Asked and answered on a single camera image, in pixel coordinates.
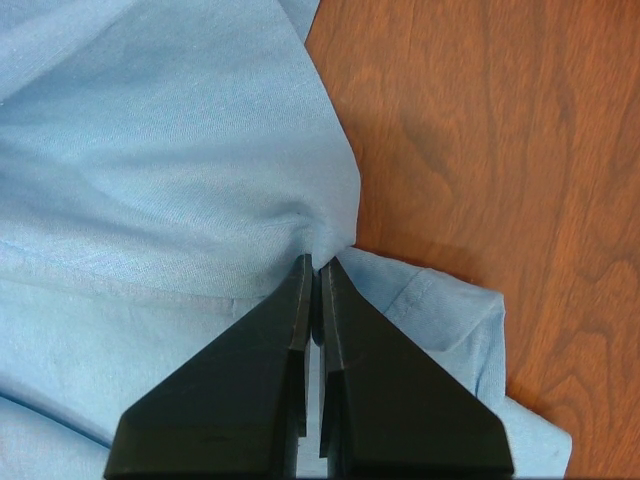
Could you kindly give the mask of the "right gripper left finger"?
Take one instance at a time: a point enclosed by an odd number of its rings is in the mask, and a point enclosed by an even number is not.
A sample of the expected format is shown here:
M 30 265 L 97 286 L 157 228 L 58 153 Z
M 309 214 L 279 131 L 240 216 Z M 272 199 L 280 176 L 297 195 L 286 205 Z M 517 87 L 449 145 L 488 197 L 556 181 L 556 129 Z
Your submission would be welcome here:
M 271 295 L 127 409 L 106 474 L 295 474 L 312 286 L 301 255 Z

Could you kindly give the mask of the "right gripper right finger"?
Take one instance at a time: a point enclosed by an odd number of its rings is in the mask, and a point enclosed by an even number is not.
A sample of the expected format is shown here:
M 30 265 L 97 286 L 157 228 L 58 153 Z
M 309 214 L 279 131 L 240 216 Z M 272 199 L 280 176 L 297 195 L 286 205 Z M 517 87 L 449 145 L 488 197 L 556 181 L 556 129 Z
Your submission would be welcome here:
M 319 284 L 328 474 L 513 474 L 501 420 L 367 301 L 337 259 Z

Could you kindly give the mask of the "light blue long sleeve shirt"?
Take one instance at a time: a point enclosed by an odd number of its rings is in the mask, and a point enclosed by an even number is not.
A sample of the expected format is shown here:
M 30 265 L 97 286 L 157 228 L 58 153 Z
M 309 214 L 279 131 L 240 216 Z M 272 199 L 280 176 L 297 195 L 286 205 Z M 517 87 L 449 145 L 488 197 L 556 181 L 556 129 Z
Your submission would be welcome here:
M 518 477 L 564 475 L 569 434 L 506 395 L 501 294 L 355 248 L 317 8 L 2 3 L 3 478 L 101 478 L 122 412 L 303 253 L 498 415 Z

